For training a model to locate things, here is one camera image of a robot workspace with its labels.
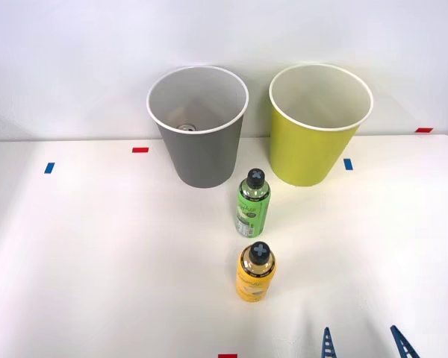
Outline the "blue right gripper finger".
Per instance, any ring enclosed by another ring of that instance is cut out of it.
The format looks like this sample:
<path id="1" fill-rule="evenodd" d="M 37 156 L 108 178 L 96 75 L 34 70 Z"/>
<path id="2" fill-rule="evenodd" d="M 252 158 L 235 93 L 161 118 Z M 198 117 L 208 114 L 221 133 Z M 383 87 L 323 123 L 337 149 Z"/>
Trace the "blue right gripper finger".
<path id="1" fill-rule="evenodd" d="M 335 347 L 329 327 L 326 327 L 323 331 L 321 358 L 335 358 Z"/>
<path id="2" fill-rule="evenodd" d="M 391 326 L 391 333 L 401 358 L 420 358 L 419 354 L 396 325 Z"/>

